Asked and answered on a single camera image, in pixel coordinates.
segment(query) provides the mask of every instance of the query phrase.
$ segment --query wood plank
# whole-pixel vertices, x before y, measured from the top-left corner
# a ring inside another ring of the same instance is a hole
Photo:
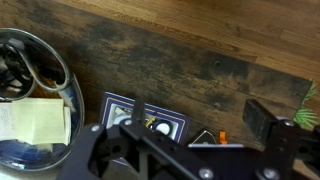
[[[258,59],[257,64],[320,82],[319,1],[55,1],[245,61]],[[117,9],[118,4],[152,11],[156,13],[156,19],[150,21],[144,17],[146,14],[126,13],[125,7]],[[245,36],[239,37],[239,30],[247,31]],[[315,96],[307,106],[315,107],[313,109],[320,114],[320,108],[316,108],[318,104],[320,96]]]
[[[188,115],[188,138],[204,127],[216,135],[225,129],[230,143],[260,148],[241,120],[245,100],[256,98],[291,118],[310,86],[301,78],[52,1],[0,3],[0,27],[32,32],[70,64],[83,91],[87,122],[97,121],[103,92],[138,95]]]

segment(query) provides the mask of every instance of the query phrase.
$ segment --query white paper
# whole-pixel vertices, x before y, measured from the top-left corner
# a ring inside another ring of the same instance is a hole
[[[0,141],[15,139],[11,103],[0,103]]]

